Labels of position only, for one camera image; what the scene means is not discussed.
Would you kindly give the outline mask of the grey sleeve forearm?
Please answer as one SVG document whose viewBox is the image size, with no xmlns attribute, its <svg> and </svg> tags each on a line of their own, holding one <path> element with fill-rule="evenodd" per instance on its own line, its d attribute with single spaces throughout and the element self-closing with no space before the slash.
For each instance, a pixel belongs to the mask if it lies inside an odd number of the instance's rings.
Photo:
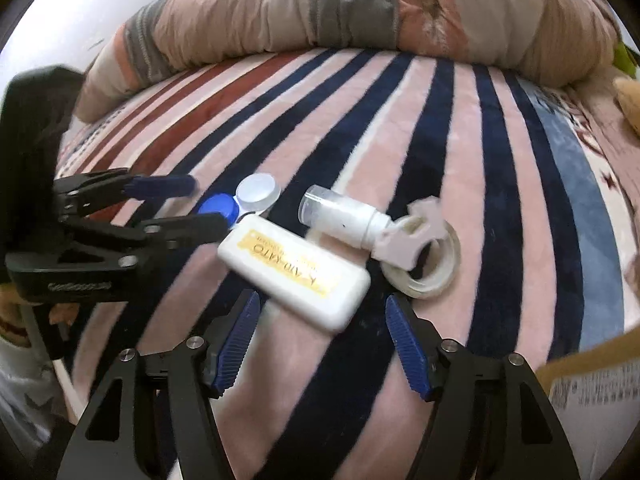
<svg viewBox="0 0 640 480">
<path fill-rule="evenodd" d="M 55 428 L 68 422 L 52 364 L 6 338 L 1 338 L 1 421 L 29 465 Z"/>
</svg>

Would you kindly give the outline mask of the person left hand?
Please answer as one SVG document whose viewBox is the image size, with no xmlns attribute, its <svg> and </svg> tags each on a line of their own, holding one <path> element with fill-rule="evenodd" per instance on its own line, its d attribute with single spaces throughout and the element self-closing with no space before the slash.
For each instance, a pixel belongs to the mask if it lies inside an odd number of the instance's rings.
<svg viewBox="0 0 640 480">
<path fill-rule="evenodd" d="M 35 307 L 36 304 L 24 300 L 13 284 L 2 284 L 0 292 L 1 338 L 18 348 L 29 348 L 32 344 L 22 315 L 21 307 L 23 306 Z M 60 323 L 72 325 L 78 315 L 78 309 L 79 304 L 56 304 L 49 311 L 49 323 L 51 325 Z"/>
</svg>

